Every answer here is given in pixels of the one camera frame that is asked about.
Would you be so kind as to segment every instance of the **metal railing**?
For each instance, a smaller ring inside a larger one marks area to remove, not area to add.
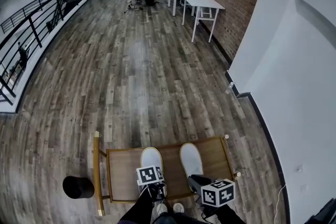
[[[17,26],[24,18],[26,18],[32,11],[34,11],[37,7],[40,7],[42,10],[42,4],[46,0],[34,0],[18,10],[16,13],[14,13],[10,18],[6,19],[2,24],[1,24],[1,29],[4,32],[8,32],[15,26]]]
[[[0,102],[13,105],[18,85],[30,60],[60,21],[82,0],[45,0],[17,23],[0,44]],[[36,18],[33,16],[42,10]]]

